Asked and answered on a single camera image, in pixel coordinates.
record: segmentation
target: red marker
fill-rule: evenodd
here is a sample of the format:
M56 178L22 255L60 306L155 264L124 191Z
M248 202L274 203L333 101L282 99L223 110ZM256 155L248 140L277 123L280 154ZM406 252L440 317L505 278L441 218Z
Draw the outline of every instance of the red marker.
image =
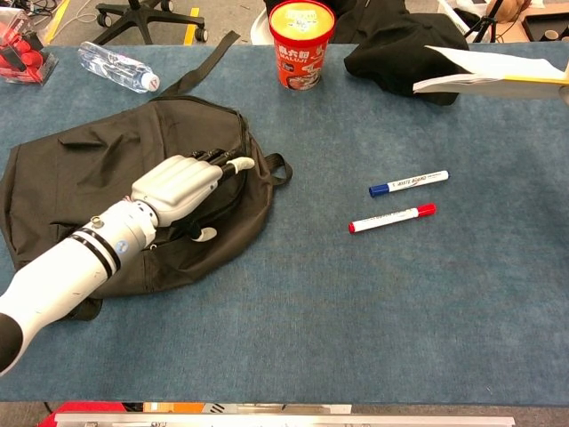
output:
M430 216L435 214L437 206L434 203L427 205L412 207L406 211L388 213L387 215L374 216L367 220L354 221L348 225L348 230L351 234L358 233L359 231L375 229L384 225L393 224L394 222L401 222L411 220L412 218L421 218L422 216Z

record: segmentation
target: chair base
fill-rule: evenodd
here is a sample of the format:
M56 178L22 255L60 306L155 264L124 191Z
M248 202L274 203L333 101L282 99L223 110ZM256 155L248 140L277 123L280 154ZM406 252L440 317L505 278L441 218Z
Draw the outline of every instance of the chair base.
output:
M152 37L148 31L149 22L168 22L172 24L194 24L200 29L204 29L204 18L181 15L179 13L157 11L154 8L162 0L145 0L141 3L138 0L129 0L129 5L121 4L97 4L95 8L99 15L119 15L120 19L112 24L105 32L95 38L95 44L105 44L125 32L128 28L138 27L142 34L145 44L153 44Z

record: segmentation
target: backpack strap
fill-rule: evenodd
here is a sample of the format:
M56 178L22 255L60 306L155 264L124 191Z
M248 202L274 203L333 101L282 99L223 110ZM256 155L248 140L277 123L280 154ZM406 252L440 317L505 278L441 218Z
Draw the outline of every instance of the backpack strap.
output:
M239 37L240 35L238 35L238 33L235 31L229 31L217 45L212 54L208 56L204 62L202 62L202 65L196 69L192 69L187 74L182 76L180 80L160 93L160 95L158 95L158 98L163 96L182 95L191 91L194 87L199 85L202 80L204 80L207 75L210 74L212 69L220 61L225 52Z
M293 168L286 163L286 160L283 156L278 153L269 154L265 157L267 161L268 169L271 172L272 183L275 187L280 185L285 185L288 181L291 180L293 177ZM284 168L284 177L276 176L275 172L277 169L281 167Z

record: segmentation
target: chair wheel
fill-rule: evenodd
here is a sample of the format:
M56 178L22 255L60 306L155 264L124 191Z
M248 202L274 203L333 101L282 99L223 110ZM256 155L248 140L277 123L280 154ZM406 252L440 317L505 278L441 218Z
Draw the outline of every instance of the chair wheel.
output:
M205 28L196 28L196 40L198 42L207 42L207 29Z
M172 0L162 0L160 2L160 8L164 12L174 12L174 3L172 2Z
M99 15L97 15L97 23L104 28L109 28L113 25L113 20L106 13L99 13Z

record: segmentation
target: blue cap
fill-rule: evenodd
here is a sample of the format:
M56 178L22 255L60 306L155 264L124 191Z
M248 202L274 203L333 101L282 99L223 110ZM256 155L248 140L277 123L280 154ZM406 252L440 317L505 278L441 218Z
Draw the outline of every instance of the blue cap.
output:
M381 196L382 194L387 194L387 193L389 193L388 184L381 184L370 187L370 196L372 197Z

